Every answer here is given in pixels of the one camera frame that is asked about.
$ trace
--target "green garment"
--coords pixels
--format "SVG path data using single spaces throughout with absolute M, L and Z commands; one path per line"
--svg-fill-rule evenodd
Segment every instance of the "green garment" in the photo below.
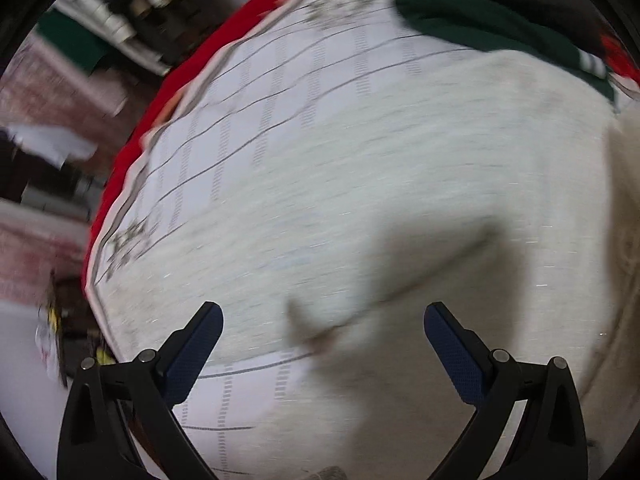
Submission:
M 87 74 L 94 71 L 102 58 L 114 52 L 106 41 L 55 9 L 40 17 L 36 30 Z
M 396 7 L 409 26 L 427 36 L 483 52 L 526 52 L 579 77 L 613 101 L 613 88 L 602 60 L 582 52 L 562 34 L 531 23 L 505 6 L 490 0 L 396 0 Z M 590 72 L 595 63 L 599 63 L 604 78 Z

